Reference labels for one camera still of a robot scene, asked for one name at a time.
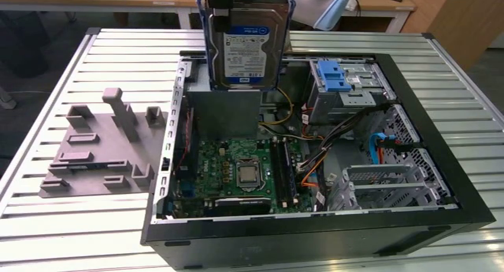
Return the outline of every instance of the motherboard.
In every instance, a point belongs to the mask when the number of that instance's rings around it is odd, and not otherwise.
[[[207,217],[216,207],[220,215],[227,215],[223,208],[229,214],[312,210],[309,192],[296,189],[295,165],[301,161],[296,140],[203,140],[197,156],[196,180],[180,182],[188,217]]]

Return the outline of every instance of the green motherboard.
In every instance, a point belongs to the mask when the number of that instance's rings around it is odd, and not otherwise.
[[[219,198],[269,198],[269,214],[309,212],[312,208],[308,191],[296,194],[296,204],[285,207],[277,202],[279,167],[271,155],[269,140],[203,140],[199,143],[197,179],[193,198],[183,202],[188,217],[204,217],[200,201]],[[285,142],[287,159],[291,165],[301,161],[296,140]]]

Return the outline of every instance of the aluminum work table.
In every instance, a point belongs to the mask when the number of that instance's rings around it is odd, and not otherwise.
[[[420,34],[292,32],[295,51],[391,54],[497,221],[408,256],[279,264],[232,271],[503,271],[504,120],[436,40]],[[201,31],[111,30],[85,35],[0,181],[1,271],[171,271],[140,246],[147,194],[41,199],[71,104],[111,113],[105,87],[135,112],[169,108],[180,50],[201,50]]]

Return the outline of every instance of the wooden desk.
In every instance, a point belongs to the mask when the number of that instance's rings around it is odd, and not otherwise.
[[[387,33],[400,33],[409,13],[416,10],[416,5],[411,0],[396,2],[392,0],[359,0],[363,17],[392,18]],[[356,16],[357,11],[345,11],[344,16]]]
[[[400,32],[416,5],[411,0],[359,0],[364,17],[393,18],[387,32]],[[175,12],[181,29],[191,29],[189,14],[197,12],[195,0],[0,0],[0,10],[91,11],[91,12]],[[345,11],[344,16],[353,16]]]
[[[175,12],[181,29],[191,29],[189,14],[197,12],[196,0],[0,0],[0,10]]]

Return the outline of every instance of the blue drive bay latch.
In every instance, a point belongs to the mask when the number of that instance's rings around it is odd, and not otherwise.
[[[345,71],[337,61],[319,61],[319,74],[327,92],[349,92],[352,90],[352,86],[345,81]]]

